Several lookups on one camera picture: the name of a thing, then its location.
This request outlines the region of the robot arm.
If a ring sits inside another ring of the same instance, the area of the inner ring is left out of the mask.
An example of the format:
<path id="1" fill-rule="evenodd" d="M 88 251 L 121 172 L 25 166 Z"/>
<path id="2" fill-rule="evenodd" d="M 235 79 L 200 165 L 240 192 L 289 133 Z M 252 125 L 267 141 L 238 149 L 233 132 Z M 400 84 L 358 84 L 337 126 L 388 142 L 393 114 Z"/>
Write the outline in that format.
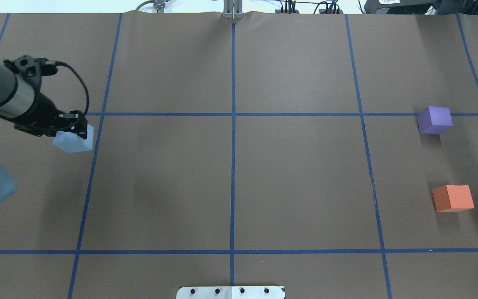
<path id="1" fill-rule="evenodd" d="M 85 109 L 63 112 L 41 92 L 42 78 L 68 68 L 85 91 Z M 91 151 L 94 127 L 87 121 L 89 91 L 85 82 L 67 63 L 45 57 L 23 55 L 0 63 L 0 119 L 15 129 L 36 137 L 52 137 L 53 144 L 66 153 Z M 0 164 L 0 203 L 17 191 L 17 183 Z"/>

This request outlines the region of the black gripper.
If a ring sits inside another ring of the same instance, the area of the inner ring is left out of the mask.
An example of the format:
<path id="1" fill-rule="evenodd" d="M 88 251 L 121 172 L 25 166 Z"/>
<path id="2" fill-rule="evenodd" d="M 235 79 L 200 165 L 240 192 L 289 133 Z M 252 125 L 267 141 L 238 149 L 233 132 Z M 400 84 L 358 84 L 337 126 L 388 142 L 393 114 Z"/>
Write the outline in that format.
<path id="1" fill-rule="evenodd" d="M 85 140 L 88 137 L 88 122 L 80 110 L 64 112 L 44 94 L 35 96 L 32 107 L 14 119 L 14 129 L 37 137 L 56 137 L 59 132 L 74 134 Z"/>

